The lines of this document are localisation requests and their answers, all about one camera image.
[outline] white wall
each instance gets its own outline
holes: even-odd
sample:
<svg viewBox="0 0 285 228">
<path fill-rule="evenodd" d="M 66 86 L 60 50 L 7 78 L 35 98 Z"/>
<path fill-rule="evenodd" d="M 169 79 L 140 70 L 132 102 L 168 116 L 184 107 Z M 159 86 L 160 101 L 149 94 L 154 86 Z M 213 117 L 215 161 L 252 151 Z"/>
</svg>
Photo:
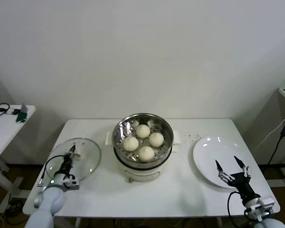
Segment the white wall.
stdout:
<svg viewBox="0 0 285 228">
<path fill-rule="evenodd" d="M 227 117 L 246 135 L 284 84 L 285 0 L 0 0 L 0 102 L 37 107 L 11 163 L 42 163 L 70 118 Z"/>
</svg>

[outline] floor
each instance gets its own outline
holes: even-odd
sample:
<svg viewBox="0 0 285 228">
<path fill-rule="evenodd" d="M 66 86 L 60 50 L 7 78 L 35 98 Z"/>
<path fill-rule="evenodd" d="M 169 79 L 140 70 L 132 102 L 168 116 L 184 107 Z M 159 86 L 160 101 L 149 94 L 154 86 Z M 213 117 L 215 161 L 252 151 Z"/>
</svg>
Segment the floor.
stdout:
<svg viewBox="0 0 285 228">
<path fill-rule="evenodd" d="M 23 176 L 24 181 L 20 186 L 21 189 L 29 190 L 32 188 L 36 178 L 40 172 L 40 167 L 11 167 L 7 174 L 11 181 L 14 181 L 17 176 Z M 282 178 L 279 169 L 267 169 L 265 171 L 267 179 Z M 282 221 L 285 224 L 285 188 L 273 188 L 273 192 L 281 205 L 281 212 L 273 216 L 273 218 Z M 6 191 L 0 187 L 0 203 L 5 197 Z M 28 216 L 20 213 L 19 215 L 9 218 L 9 223 L 19 223 L 27 219 Z M 74 224 L 73 218 L 67 218 Z M 22 228 L 25 222 L 19 225 L 9 225 L 5 220 L 5 228 Z M 228 223 L 229 218 L 223 218 L 223 223 Z M 216 228 L 217 223 L 215 218 L 187 218 L 187 219 L 84 219 L 81 222 L 81 228 Z"/>
</svg>

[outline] white plate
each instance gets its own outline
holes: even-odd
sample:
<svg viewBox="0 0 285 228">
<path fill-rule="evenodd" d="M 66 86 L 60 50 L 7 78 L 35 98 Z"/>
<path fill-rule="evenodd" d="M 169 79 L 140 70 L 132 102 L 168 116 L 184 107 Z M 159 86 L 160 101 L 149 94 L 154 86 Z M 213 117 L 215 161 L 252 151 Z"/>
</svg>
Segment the white plate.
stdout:
<svg viewBox="0 0 285 228">
<path fill-rule="evenodd" d="M 199 140 L 193 149 L 193 159 L 199 171 L 212 183 L 223 188 L 233 189 L 218 177 L 215 160 L 219 162 L 224 172 L 233 174 L 241 172 L 234 156 L 237 156 L 248 166 L 244 158 L 244 149 L 228 138 L 207 137 Z"/>
</svg>

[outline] black cable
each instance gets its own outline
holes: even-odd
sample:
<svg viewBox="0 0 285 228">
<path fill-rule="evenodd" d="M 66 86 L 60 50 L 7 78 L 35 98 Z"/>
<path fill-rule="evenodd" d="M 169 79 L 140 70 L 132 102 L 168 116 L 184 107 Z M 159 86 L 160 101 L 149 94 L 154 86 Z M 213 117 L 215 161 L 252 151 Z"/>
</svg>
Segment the black cable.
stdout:
<svg viewBox="0 0 285 228">
<path fill-rule="evenodd" d="M 270 157 L 269 162 L 267 163 L 267 165 L 269 165 L 270 162 L 271 162 L 271 160 L 273 159 L 273 157 L 274 157 L 274 155 L 275 155 L 275 153 L 276 153 L 276 150 L 277 150 L 277 148 L 279 147 L 279 144 L 280 144 L 280 142 L 281 142 L 282 139 L 283 139 L 283 137 L 280 136 L 280 138 L 279 138 L 279 140 L 277 141 L 277 144 L 276 144 L 276 146 L 275 146 L 275 151 L 274 151 L 273 154 L 271 155 L 271 157 Z"/>
<path fill-rule="evenodd" d="M 23 201 L 21 201 L 19 199 L 12 200 L 11 202 L 9 202 L 9 208 L 5 211 L 5 220 L 6 220 L 7 224 L 9 224 L 11 226 L 17 226 L 17 225 L 20 225 L 20 224 L 22 224 L 28 220 L 28 218 L 27 218 L 27 219 L 25 219 L 21 222 L 17 222 L 17 223 L 12 223 L 9 221 L 9 218 L 16 217 L 17 215 L 22 213 L 23 206 L 24 206 Z"/>
<path fill-rule="evenodd" d="M 20 225 L 20 224 L 22 224 L 22 223 L 28 221 L 28 219 L 29 219 L 29 218 L 27 218 L 27 219 L 25 219 L 25 220 L 23 220 L 23 221 L 21 221 L 21 222 L 11 223 L 10 221 L 8 221 L 8 217 L 5 218 L 6 223 L 9 224 L 10 226 L 17 226 L 17 225 Z"/>
<path fill-rule="evenodd" d="M 134 226 L 133 225 L 133 221 L 131 221 L 130 223 L 131 223 L 131 228 L 151 228 L 151 227 L 149 227 L 149 226 L 141 226 L 141 224 L 143 223 L 143 222 L 141 222 L 138 226 Z"/>
<path fill-rule="evenodd" d="M 205 221 L 204 221 L 202 218 L 200 218 L 200 220 L 201 220 L 201 222 L 203 223 L 203 227 L 204 227 L 204 228 L 207 228 L 207 227 L 206 227 L 206 224 L 205 224 Z"/>
<path fill-rule="evenodd" d="M 184 221 L 184 223 L 182 224 L 181 228 L 185 228 L 187 222 L 190 220 L 190 218 L 188 218 L 187 220 Z"/>
<path fill-rule="evenodd" d="M 238 226 L 237 224 L 235 224 L 235 222 L 233 221 L 233 218 L 232 218 L 231 215 L 230 215 L 230 209 L 229 209 L 230 198 L 231 198 L 231 196 L 232 196 L 233 194 L 235 194 L 235 193 L 239 194 L 239 192 L 233 191 L 232 193 L 230 193 L 230 195 L 229 195 L 229 197 L 228 197 L 227 210 L 228 210 L 228 216 L 229 216 L 229 218 L 230 218 L 232 224 L 233 224 L 236 228 L 239 228 L 239 226 Z"/>
<path fill-rule="evenodd" d="M 43 173 L 42 173 L 42 175 L 41 175 L 41 179 L 44 178 L 44 175 L 45 175 L 46 170 L 47 170 L 47 165 L 48 165 L 48 163 L 49 163 L 52 159 L 57 158 L 57 157 L 64 157 L 64 155 L 56 155 L 56 156 L 50 158 L 50 159 L 46 162 L 46 164 L 45 164 L 45 166 L 44 166 L 44 169 L 43 169 Z"/>
<path fill-rule="evenodd" d="M 3 114 L 5 114 L 5 113 L 10 109 L 10 105 L 9 105 L 8 103 L 1 103 L 1 104 L 0 104 L 0 109 L 2 109 L 1 106 L 2 106 L 3 104 L 4 104 L 4 105 L 7 105 L 8 108 L 4 108 L 4 111 L 0 114 L 0 116 L 2 116 Z"/>
</svg>

